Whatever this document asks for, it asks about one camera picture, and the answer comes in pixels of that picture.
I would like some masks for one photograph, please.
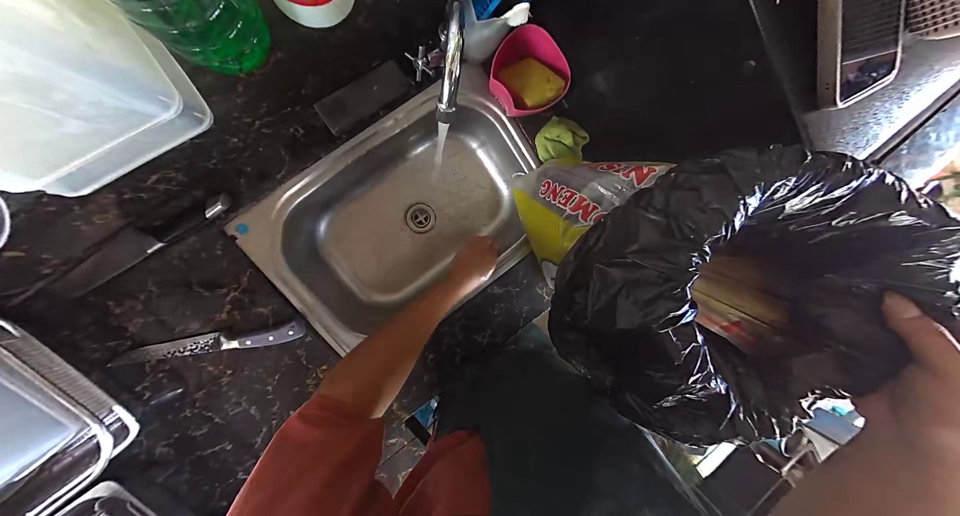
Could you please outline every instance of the black plastic bag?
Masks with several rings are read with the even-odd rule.
[[[694,321],[718,249],[796,275],[792,347],[747,355]],[[819,398],[872,392],[910,360],[884,291],[950,325],[960,221],[903,180],[799,147],[678,165],[593,226],[559,267],[550,336],[628,419],[711,445],[781,437]]]

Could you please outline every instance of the black marble countertop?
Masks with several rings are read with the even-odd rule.
[[[213,111],[212,129],[86,197],[4,194],[14,220],[0,252],[0,316],[138,417],[142,432],[104,477],[149,482],[199,515],[226,511],[270,437],[335,363],[323,339],[106,367],[143,344],[294,316],[219,226],[77,300],[40,289],[11,301],[124,225],[221,192],[236,208],[253,203],[372,124],[391,109],[338,137],[313,105],[386,60],[406,67],[403,53],[417,45],[435,46],[446,0],[357,0],[328,30],[306,29],[270,0],[258,2],[273,40],[260,71],[234,78],[184,67]],[[800,140],[747,0],[536,0],[533,13],[573,72],[570,92],[551,112],[590,133],[589,160],[677,161]],[[522,125],[532,137],[545,119]],[[443,321],[387,417],[385,458],[408,445],[402,418],[433,394],[435,375],[546,309],[538,269],[525,258]]]

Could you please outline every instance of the knife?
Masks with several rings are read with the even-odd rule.
[[[167,222],[147,231],[126,227],[97,252],[68,272],[50,290],[73,299],[136,265],[148,255],[213,221],[231,207],[227,195],[209,199],[205,206],[192,206]]]
[[[236,337],[228,337],[223,332],[209,332],[199,336],[191,336],[167,343],[148,345],[121,354],[111,366],[131,364],[134,362],[151,362],[171,356],[190,356],[226,349],[252,349],[254,347],[268,347],[281,343],[292,342],[306,334],[306,323],[303,318],[297,317],[283,326],[248,332]]]

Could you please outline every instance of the yellow plastic bag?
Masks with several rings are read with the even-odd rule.
[[[516,211],[550,286],[558,265],[587,229],[671,167],[559,159],[520,178],[513,185]]]

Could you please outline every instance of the green plastic bottle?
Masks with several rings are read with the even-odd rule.
[[[167,48],[200,66],[240,75],[270,54],[255,0],[111,0]]]

